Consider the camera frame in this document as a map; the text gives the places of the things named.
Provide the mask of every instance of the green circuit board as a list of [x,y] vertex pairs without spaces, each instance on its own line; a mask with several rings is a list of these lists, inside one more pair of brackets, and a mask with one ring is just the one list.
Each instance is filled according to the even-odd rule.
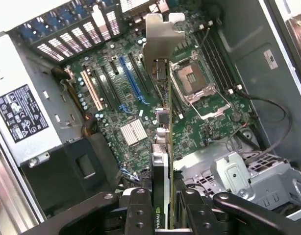
[[[217,86],[217,82],[210,71],[206,58],[202,54],[200,44],[193,34],[192,25],[188,21],[185,21],[179,23],[177,27],[179,30],[184,30],[186,32],[186,40],[175,48],[171,61],[177,63],[191,57],[193,53],[196,53],[198,55],[197,64],[199,65],[206,82],[216,83]],[[140,55],[142,54],[142,45],[139,40],[143,40],[143,36],[136,33],[135,29],[132,28],[130,32],[123,37],[108,42],[102,47],[94,49],[69,63],[72,72],[78,79],[74,84],[74,88],[78,94],[82,94],[80,99],[84,102],[83,105],[86,104],[86,111],[99,117],[99,130],[106,137],[110,148],[118,160],[119,166],[126,168],[130,172],[138,172],[141,169],[150,166],[150,144],[154,143],[156,129],[158,127],[155,113],[158,108],[163,107],[162,100],[158,97],[158,92],[154,87],[154,83],[146,74],[143,62],[141,61]],[[138,78],[137,73],[130,62],[128,57],[129,53],[132,54],[132,57],[136,62],[138,70],[142,75],[142,81]],[[141,94],[145,98],[145,102],[149,105],[143,104],[137,100],[132,86],[119,62],[120,56],[124,57],[128,69],[133,75]],[[110,61],[113,61],[119,74],[114,73],[114,70],[109,63]],[[96,71],[97,76],[100,77],[103,83],[108,102],[106,100],[102,101],[103,110],[101,111],[97,110],[88,89],[82,84],[80,73],[84,70],[84,66],[86,69]],[[113,94],[112,88],[105,79],[101,69],[102,66],[105,67],[112,80],[118,99],[121,104],[126,105],[128,111],[131,112],[130,114],[119,109],[119,103]],[[91,79],[98,97],[104,97],[102,95],[104,90],[97,82],[97,79]],[[179,110],[182,110],[181,116],[178,115],[178,110],[175,110],[173,116],[173,142],[174,157],[176,161],[197,150],[201,150],[208,145],[208,141],[210,140],[220,140],[221,138],[229,136],[234,130],[239,128],[242,123],[253,122],[251,118],[252,109],[246,99],[242,99],[235,94],[224,96],[231,104],[231,108],[225,110],[224,114],[217,118],[202,120],[197,112],[191,106],[182,102],[180,97],[178,97],[178,94],[176,94],[175,103]],[[219,94],[203,97],[194,104],[201,115],[213,113],[224,105],[226,105],[226,101]],[[238,116],[238,120],[233,121],[232,115]],[[121,127],[138,119],[141,121],[147,137],[138,141],[138,143],[129,146],[121,132]]]

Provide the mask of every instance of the motherboard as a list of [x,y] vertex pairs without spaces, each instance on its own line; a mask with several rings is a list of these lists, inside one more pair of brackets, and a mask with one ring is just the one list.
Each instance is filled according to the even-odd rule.
[[[226,54],[216,29],[200,35],[193,22],[204,16],[184,12],[186,21],[176,27],[185,31],[186,39],[170,58],[175,161],[253,122],[249,101],[230,89],[239,79],[224,64]],[[72,85],[82,108],[97,119],[119,167],[129,172],[150,166],[150,144],[158,124],[168,118],[165,113],[156,115],[168,94],[145,71],[146,40],[145,25],[131,25],[126,34],[66,65],[75,77]]]

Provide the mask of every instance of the sticker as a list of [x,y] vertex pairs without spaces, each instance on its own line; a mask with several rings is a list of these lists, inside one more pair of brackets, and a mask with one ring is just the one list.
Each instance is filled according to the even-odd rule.
[[15,143],[48,127],[28,85],[0,96],[0,115]]
[[271,50],[265,51],[264,56],[269,64],[269,67],[271,70],[278,68],[278,64],[277,64]]

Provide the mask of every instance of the beige pcie slot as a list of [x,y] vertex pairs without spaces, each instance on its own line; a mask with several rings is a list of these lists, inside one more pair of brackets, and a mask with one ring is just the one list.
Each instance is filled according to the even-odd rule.
[[85,85],[86,85],[88,91],[89,91],[90,94],[91,94],[91,97],[92,97],[92,99],[93,99],[93,101],[94,101],[94,103],[95,103],[95,105],[96,105],[96,108],[98,109],[98,111],[102,110],[103,107],[102,107],[102,105],[101,105],[100,99],[99,99],[99,97],[97,96],[97,94],[96,94],[96,92],[95,92],[95,90],[94,90],[92,81],[91,81],[91,79],[88,77],[86,71],[82,71],[82,72],[81,72],[81,76],[82,76],[82,78],[83,78],[83,80],[84,80],[84,82],[85,82]]

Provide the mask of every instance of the white label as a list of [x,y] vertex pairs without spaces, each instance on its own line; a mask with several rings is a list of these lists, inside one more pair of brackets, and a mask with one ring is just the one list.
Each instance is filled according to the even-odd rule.
[[269,64],[269,67],[271,70],[278,68],[278,64],[277,64],[271,50],[265,51],[264,56]]

